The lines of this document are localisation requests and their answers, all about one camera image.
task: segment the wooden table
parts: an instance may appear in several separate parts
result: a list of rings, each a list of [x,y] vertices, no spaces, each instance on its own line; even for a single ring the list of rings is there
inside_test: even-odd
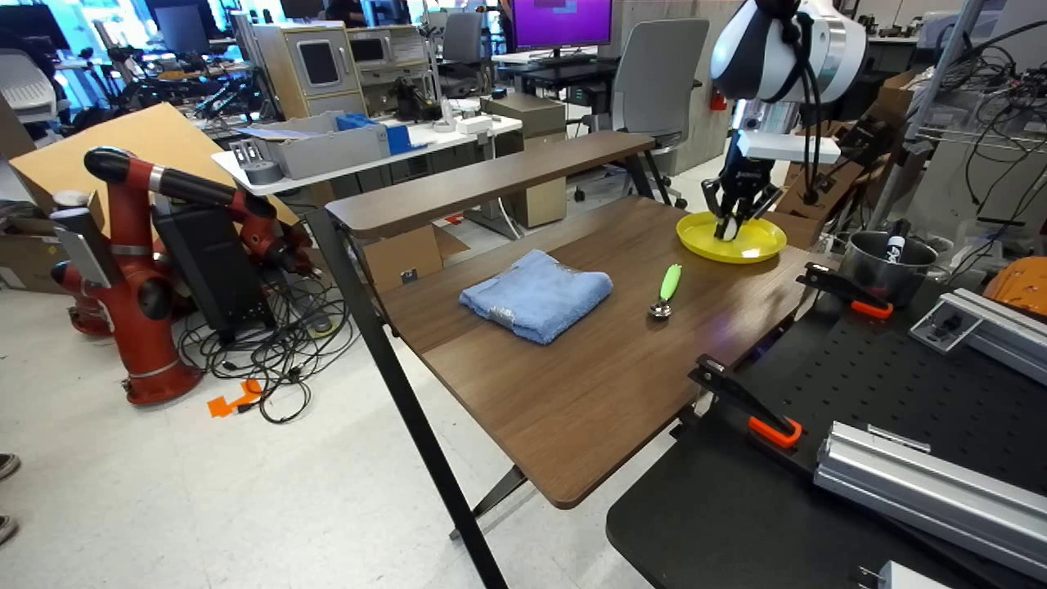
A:
[[[784,251],[779,261],[758,268],[701,261],[674,240],[682,212],[651,198],[623,198],[591,216],[452,264],[387,298],[370,288],[359,240],[412,228],[496,192],[613,159],[625,162],[638,192],[651,192],[646,174],[646,162],[651,167],[651,137],[590,135],[337,198],[328,212],[308,212],[328,268],[484,586],[504,586],[504,576],[479,527],[479,514],[508,498],[524,477],[556,507],[579,504],[630,450],[686,408],[694,399],[686,373],[698,352],[717,352],[726,364],[738,360],[798,300],[794,276],[804,254]],[[613,298],[550,348],[524,342],[457,308],[461,288],[504,270],[526,248],[546,248],[575,268],[602,268],[616,280]],[[647,308],[672,261],[683,264],[676,312],[672,324],[647,324]],[[479,507],[464,504],[384,324],[397,327],[513,459],[513,470],[495,484]]]
[[[726,268],[676,246],[676,208],[623,198],[387,296],[399,337],[556,507],[575,507],[686,403],[701,352],[735,364],[798,305],[808,261]],[[504,270],[526,248],[613,276],[613,298],[550,348],[479,322],[461,288]],[[683,264],[666,324],[647,322],[661,276]]]

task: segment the blue cloth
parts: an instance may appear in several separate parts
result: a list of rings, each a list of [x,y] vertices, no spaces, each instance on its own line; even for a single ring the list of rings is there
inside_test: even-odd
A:
[[[508,270],[471,285],[457,300],[524,339],[550,342],[613,296],[605,270],[572,270],[546,251],[526,251]]]

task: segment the purple screen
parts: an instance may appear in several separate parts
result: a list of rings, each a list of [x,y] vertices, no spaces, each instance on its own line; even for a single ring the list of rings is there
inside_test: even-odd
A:
[[[613,39],[613,0],[513,0],[513,49],[602,46]]]

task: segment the red robot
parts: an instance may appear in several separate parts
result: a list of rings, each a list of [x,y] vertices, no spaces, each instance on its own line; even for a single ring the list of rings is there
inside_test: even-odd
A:
[[[165,171],[116,148],[86,155],[86,167],[109,184],[106,240],[88,216],[52,216],[67,246],[69,264],[56,264],[56,280],[74,298],[72,327],[92,337],[110,334],[128,367],[131,407],[158,407],[189,393],[201,369],[187,367],[170,337],[179,298],[173,279],[158,264],[151,192],[187,198],[194,205],[228,208],[241,227],[241,246],[252,258],[281,258],[308,270],[304,231],[281,227],[268,198],[247,195],[224,184]]]

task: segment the metal frame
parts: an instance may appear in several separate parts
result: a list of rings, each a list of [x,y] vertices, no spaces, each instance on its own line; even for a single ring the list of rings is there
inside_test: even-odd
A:
[[[625,158],[623,159],[630,184],[642,189],[642,192],[651,192],[651,184],[646,176],[646,159],[642,158]],[[464,495],[461,495],[461,484],[437,445],[437,437],[431,435],[431,425],[426,420],[426,408],[384,331],[387,324],[387,312],[378,305],[378,298],[373,296],[373,280],[370,280],[370,270],[368,270],[368,258],[363,258],[363,248],[357,240],[345,240],[345,227],[339,219],[333,219],[328,208],[304,208],[301,212],[323,261],[328,261],[328,270],[331,279],[337,280],[339,296],[345,296],[345,308],[346,314],[357,322],[359,327],[359,337],[373,355],[373,364],[378,367],[387,387],[388,387],[388,396],[401,414],[401,425],[410,430],[423,460],[426,460],[426,470],[437,492],[437,498],[444,502],[447,514],[452,514],[452,525],[454,525],[454,534],[480,581],[489,589],[504,589],[504,576],[496,568],[496,559],[479,527],[479,517],[489,514],[490,507],[496,507],[504,498],[512,498],[518,486],[526,484],[524,470],[513,466],[490,492],[489,498],[479,504],[479,507],[469,507]]]

